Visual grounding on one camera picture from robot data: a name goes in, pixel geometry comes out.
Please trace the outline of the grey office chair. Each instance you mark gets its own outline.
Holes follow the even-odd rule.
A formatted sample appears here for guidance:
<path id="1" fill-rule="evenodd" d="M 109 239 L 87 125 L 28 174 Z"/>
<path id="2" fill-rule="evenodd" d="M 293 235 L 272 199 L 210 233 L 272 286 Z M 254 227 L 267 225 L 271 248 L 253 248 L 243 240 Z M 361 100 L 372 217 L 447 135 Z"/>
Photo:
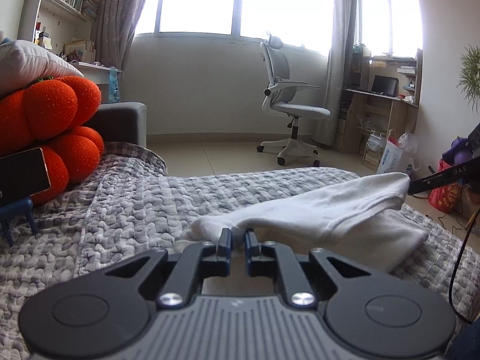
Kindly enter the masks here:
<path id="1" fill-rule="evenodd" d="M 320 106 L 292 102 L 298 92 L 317 90 L 320 87 L 290 78 L 289 62 L 281 51 L 282 47 L 282 40 L 272 34 L 260 43 L 268 73 L 268 85 L 264 90 L 262 111 L 272 115 L 284 114 L 290 117 L 291 121 L 287 127 L 291 130 L 291 134 L 287 139 L 263 141 L 256 147 L 256 151 L 261 153 L 267 147 L 280 147 L 281 151 L 277 154 L 277 164 L 280 166 L 287 163 L 287 156 L 298 151 L 304 157 L 310 158 L 313 166 L 318 167 L 320 165 L 318 148 L 299 139 L 299 120 L 302 118 L 315 121 L 329 119 L 331 112 Z"/>

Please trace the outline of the blue phone stand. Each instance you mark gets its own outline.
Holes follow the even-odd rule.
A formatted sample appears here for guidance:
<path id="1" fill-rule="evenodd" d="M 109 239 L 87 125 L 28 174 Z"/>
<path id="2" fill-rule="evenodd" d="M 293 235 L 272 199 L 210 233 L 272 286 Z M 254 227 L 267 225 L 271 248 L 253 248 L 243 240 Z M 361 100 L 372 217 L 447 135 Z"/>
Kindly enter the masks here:
<path id="1" fill-rule="evenodd" d="M 1 234 L 10 246 L 14 245 L 11 235 L 10 222 L 20 216 L 24 216 L 27 220 L 33 235 L 38 234 L 38 227 L 32 215 L 33 202 L 30 197 L 23 198 L 17 202 L 5 205 L 1 208 Z"/>

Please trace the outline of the wooden computer desk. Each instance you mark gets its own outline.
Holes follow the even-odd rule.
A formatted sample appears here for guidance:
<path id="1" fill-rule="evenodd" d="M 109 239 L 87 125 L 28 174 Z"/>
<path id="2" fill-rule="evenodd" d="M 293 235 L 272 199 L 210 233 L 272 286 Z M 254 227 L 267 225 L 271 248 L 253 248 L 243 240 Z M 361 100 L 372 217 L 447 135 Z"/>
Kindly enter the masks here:
<path id="1" fill-rule="evenodd" d="M 362 46 L 354 48 L 345 72 L 334 147 L 342 153 L 359 154 L 362 163 L 375 170 L 385 141 L 413 133 L 422 89 L 423 50 L 414 57 L 372 56 Z M 371 91 L 376 75 L 399 80 L 398 95 L 388 97 Z"/>

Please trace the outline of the smartphone with gold edge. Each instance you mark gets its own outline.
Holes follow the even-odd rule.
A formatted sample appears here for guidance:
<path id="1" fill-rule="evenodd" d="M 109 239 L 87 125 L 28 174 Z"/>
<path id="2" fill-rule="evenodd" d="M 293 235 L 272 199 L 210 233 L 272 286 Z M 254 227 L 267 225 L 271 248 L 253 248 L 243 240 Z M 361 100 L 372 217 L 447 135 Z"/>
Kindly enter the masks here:
<path id="1" fill-rule="evenodd" d="M 40 147 L 2 157 L 0 160 L 1 206 L 47 191 L 50 178 Z"/>

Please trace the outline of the white pillow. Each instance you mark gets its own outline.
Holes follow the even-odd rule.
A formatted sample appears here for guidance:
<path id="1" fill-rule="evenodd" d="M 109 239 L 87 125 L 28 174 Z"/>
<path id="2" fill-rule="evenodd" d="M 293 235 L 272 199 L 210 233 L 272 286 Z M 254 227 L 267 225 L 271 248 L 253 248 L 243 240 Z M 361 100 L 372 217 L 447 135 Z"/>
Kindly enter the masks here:
<path id="1" fill-rule="evenodd" d="M 83 74 L 47 49 L 24 40 L 1 43 L 2 97 L 39 78 L 69 76 L 83 77 Z"/>

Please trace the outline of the grey curtain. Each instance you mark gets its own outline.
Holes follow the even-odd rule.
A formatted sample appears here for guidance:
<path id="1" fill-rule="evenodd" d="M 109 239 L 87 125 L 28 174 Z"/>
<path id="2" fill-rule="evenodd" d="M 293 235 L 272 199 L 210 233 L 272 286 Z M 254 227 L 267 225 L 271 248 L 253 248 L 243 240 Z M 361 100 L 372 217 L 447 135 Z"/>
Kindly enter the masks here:
<path id="1" fill-rule="evenodd" d="M 330 116 L 318 122 L 313 135 L 314 141 L 324 146 L 332 146 L 335 142 L 344 75 L 352 62 L 356 5 L 357 0 L 334 0 L 333 35 L 324 100 L 324 106 L 330 111 Z"/>
<path id="2" fill-rule="evenodd" d="M 99 0 L 94 43 L 101 64 L 123 68 L 145 1 Z"/>

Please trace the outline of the orange knotted plush cushion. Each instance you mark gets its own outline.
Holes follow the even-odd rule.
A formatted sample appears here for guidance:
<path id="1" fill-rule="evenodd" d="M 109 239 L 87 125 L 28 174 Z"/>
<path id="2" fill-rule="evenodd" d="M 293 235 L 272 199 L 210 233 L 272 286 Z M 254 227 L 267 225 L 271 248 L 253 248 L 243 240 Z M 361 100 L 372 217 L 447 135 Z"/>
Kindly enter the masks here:
<path id="1" fill-rule="evenodd" d="M 1 156 L 39 147 L 49 189 L 32 193 L 36 206 L 79 184 L 98 167 L 104 143 L 88 127 L 101 103 L 100 89 L 81 76 L 38 80 L 1 99 Z"/>

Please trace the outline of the white Pooh t-shirt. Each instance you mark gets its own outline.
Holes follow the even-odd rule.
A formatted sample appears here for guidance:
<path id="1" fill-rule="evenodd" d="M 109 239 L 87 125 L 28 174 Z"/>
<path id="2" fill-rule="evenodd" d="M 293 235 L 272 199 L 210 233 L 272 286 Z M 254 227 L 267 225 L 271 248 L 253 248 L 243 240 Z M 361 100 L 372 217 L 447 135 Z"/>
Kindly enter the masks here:
<path id="1" fill-rule="evenodd" d="M 429 235 L 401 213 L 409 178 L 403 173 L 368 175 L 293 197 L 249 205 L 196 219 L 175 240 L 182 252 L 219 241 L 227 228 L 235 247 L 248 229 L 259 239 L 289 245 L 297 253 L 323 248 L 382 272 L 391 272 Z"/>

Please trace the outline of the grey right curtain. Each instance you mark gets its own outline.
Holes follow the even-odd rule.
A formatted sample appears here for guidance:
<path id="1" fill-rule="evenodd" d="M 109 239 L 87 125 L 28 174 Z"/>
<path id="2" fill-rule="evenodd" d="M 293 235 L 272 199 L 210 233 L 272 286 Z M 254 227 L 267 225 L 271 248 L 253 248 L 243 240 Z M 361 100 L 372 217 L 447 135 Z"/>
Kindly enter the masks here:
<path id="1" fill-rule="evenodd" d="M 318 122 L 313 135 L 314 141 L 324 146 L 332 146 L 335 142 L 344 75 L 352 62 L 356 5 L 357 0 L 334 0 L 333 35 L 324 100 L 324 106 L 330 111 L 330 116 Z"/>

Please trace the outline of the white blue paper bag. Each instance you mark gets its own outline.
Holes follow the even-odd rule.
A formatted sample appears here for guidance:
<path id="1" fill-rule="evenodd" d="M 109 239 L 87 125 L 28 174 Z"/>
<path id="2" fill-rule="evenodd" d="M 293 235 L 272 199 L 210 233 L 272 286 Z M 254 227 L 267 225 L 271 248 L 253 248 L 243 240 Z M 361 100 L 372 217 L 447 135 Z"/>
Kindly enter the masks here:
<path id="1" fill-rule="evenodd" d="M 410 175 L 414 171 L 414 155 L 387 141 L 377 174 L 401 172 Z"/>

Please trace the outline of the grey white checkered quilt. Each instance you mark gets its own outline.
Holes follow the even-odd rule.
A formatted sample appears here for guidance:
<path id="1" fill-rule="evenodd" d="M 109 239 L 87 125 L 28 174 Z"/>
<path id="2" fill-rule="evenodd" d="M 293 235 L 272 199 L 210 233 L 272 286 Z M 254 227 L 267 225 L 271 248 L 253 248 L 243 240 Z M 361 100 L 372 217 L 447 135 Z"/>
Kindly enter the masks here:
<path id="1" fill-rule="evenodd" d="M 107 144 L 91 176 L 33 211 L 38 234 L 23 217 L 10 222 L 11 240 L 1 242 L 1 357 L 29 355 L 17 318 L 37 292 L 151 248 L 171 250 L 175 238 L 202 215 L 354 178 L 335 167 L 174 177 L 148 149 Z"/>

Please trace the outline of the grey left curtain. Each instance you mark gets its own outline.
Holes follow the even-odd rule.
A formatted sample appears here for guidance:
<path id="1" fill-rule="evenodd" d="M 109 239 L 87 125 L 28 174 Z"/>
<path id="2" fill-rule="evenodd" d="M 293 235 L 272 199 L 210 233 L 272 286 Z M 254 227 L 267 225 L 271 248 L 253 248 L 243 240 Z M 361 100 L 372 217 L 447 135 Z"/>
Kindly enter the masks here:
<path id="1" fill-rule="evenodd" d="M 99 0 L 94 43 L 101 64 L 123 68 L 145 1 Z"/>

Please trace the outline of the black laptop monitor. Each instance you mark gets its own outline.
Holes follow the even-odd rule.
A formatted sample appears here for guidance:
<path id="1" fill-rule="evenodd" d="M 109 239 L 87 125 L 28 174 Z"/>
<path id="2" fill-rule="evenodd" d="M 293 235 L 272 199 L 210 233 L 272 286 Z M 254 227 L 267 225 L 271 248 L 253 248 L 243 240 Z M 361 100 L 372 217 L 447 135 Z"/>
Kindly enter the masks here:
<path id="1" fill-rule="evenodd" d="M 391 76 L 376 75 L 373 79 L 371 91 L 374 94 L 381 94 L 388 97 L 396 97 L 398 95 L 399 80 Z"/>

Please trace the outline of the purple plush toy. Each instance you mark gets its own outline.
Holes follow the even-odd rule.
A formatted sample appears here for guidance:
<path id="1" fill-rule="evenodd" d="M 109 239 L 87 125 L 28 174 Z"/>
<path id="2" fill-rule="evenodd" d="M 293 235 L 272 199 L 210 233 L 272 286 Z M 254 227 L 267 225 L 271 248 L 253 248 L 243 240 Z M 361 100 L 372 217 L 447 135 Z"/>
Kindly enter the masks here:
<path id="1" fill-rule="evenodd" d="M 442 160 L 449 165 L 459 165 L 473 158 L 470 141 L 468 138 L 457 137 L 451 148 L 442 154 Z"/>

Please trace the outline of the white bookshelf desk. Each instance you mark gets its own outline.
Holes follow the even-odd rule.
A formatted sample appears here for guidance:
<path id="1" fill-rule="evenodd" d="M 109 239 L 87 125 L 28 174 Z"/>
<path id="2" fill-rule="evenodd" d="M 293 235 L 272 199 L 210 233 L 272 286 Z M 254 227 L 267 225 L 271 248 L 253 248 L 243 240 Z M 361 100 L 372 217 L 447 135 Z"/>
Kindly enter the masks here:
<path id="1" fill-rule="evenodd" d="M 102 102 L 116 103 L 121 71 L 98 61 L 97 18 L 98 0 L 24 0 L 17 37 L 71 63 L 100 88 Z"/>

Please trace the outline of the red plastic basket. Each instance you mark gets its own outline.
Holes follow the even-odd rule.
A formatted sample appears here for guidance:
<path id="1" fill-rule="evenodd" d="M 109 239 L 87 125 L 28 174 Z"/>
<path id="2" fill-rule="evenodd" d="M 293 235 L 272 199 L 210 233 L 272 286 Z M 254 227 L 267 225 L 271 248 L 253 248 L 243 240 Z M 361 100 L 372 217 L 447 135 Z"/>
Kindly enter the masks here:
<path id="1" fill-rule="evenodd" d="M 461 197 L 461 187 L 462 184 L 459 181 L 456 181 L 452 184 L 433 189 L 429 193 L 428 202 L 436 210 L 449 214 L 459 202 Z"/>

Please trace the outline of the green potted plant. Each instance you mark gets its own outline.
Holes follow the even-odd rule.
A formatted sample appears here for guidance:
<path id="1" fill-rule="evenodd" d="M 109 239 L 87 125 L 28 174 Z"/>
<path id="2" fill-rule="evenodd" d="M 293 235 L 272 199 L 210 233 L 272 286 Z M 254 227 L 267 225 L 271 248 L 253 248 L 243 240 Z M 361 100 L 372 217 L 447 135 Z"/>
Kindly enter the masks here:
<path id="1" fill-rule="evenodd" d="M 479 113 L 480 98 L 480 49 L 468 45 L 460 57 L 461 69 L 458 87 L 468 102 L 471 110 Z"/>

